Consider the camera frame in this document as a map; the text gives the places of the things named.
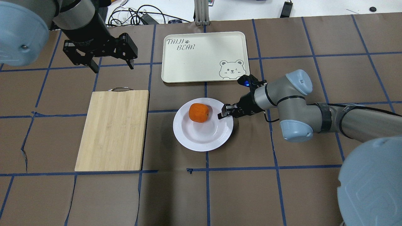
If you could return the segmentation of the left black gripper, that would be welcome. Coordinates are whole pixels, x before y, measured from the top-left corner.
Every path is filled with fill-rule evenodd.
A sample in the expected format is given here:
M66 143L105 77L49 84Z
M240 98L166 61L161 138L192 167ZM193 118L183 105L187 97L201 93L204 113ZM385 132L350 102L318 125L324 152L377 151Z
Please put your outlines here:
M94 57L125 60L131 70L134 69L134 59L138 58L138 47L128 33L122 33L117 38L109 36L82 43L65 40L63 52L73 64L87 65L94 73L99 73L99 66L93 60Z

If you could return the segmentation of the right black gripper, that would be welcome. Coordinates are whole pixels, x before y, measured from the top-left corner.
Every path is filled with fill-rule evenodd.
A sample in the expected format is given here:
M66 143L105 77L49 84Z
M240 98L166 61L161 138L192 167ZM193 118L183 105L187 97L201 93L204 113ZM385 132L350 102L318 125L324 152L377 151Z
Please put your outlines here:
M221 113L217 114L219 120L228 116L240 118L244 116L252 116L259 113L259 106L255 102L252 93L247 93L240 97L240 100L235 104L224 104Z

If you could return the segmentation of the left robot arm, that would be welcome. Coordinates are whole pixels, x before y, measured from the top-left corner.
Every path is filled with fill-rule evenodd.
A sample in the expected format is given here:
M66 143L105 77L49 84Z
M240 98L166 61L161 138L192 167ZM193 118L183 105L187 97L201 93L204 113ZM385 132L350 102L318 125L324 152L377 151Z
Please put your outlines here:
M113 37L91 0L2 0L1 63L35 62L49 39L52 24L65 34L63 52L74 65L99 72L97 57L113 57L134 68L138 48L128 33Z

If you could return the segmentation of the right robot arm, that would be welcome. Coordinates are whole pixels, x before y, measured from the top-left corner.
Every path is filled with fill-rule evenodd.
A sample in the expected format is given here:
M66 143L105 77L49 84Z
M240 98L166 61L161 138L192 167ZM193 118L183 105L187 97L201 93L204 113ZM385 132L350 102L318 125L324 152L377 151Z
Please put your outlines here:
M307 104L313 90L303 70L287 73L272 83L243 75L237 83L250 92L235 104L224 104L218 119L252 116L278 109L285 140L301 143L314 133L337 132L357 140L340 169L337 199L347 226L400 226L401 115L357 104Z

